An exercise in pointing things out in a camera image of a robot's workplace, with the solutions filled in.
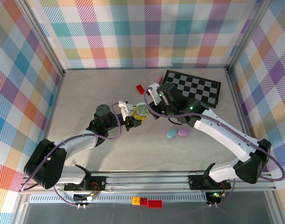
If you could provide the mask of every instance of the purple cable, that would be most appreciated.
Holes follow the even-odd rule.
[[[119,103],[115,103],[115,104],[112,104],[111,108],[113,110],[113,113],[114,113],[114,116],[118,122],[118,126],[119,126],[119,134],[118,136],[116,136],[115,138],[107,138],[107,137],[104,137],[102,135],[98,135],[98,134],[79,134],[79,135],[75,135],[75,136],[72,136],[72,137],[69,137],[67,138],[66,140],[64,140],[63,142],[59,143],[57,146],[55,146],[53,149],[50,150],[50,152],[45,156],[45,158],[42,160],[42,162],[39,164],[39,166],[34,170],[34,172],[29,176],[29,178],[25,181],[25,183],[21,186],[20,188],[20,191],[24,191],[25,189],[25,186],[26,184],[36,175],[36,173],[39,171],[39,169],[44,165],[44,163],[48,160],[48,158],[52,155],[52,153],[57,150],[59,147],[61,147],[63,144],[67,143],[68,141],[71,141],[73,139],[76,139],[76,138],[81,138],[81,137],[84,137],[84,136],[95,136],[95,137],[98,137],[98,138],[101,138],[101,139],[106,139],[106,140],[116,140],[120,137],[121,135],[121,123],[120,123],[120,120],[118,118],[118,115],[116,114],[115,110],[114,110],[114,106],[115,105],[118,105]]]
[[[219,124],[220,126],[222,126],[223,128],[225,128],[226,130],[228,130],[229,132],[231,132],[233,135],[235,135],[237,138],[241,139],[244,142],[249,142],[246,138],[244,138],[243,136],[241,136],[240,134],[236,133],[235,131],[233,131],[231,128],[229,128],[228,126],[226,126],[223,123],[220,123],[218,120],[211,118],[207,115],[204,114],[200,114],[200,113],[184,113],[184,114],[179,114],[179,115],[174,115],[174,116],[167,116],[167,115],[163,115],[160,113],[157,113],[156,111],[154,111],[148,101],[147,101],[147,91],[151,90],[152,87],[147,88],[147,90],[145,91],[143,98],[144,98],[144,102],[147,106],[147,108],[155,115],[159,116],[159,117],[163,117],[163,118],[182,118],[182,117],[186,117],[186,116],[198,116],[201,118],[205,118],[208,119],[216,124]],[[256,146],[254,143],[250,143],[250,146],[254,147],[255,149],[259,150],[260,152],[264,153],[266,156],[268,156],[272,161],[274,161],[274,163],[278,166],[278,168],[281,170],[282,172],[282,176],[280,178],[277,179],[272,179],[272,178],[267,178],[264,176],[260,176],[262,179],[267,180],[267,181],[282,181],[285,178],[285,171],[283,169],[283,167],[279,164],[279,162],[269,153],[267,153],[266,151],[264,151],[263,149],[261,149],[260,147]]]

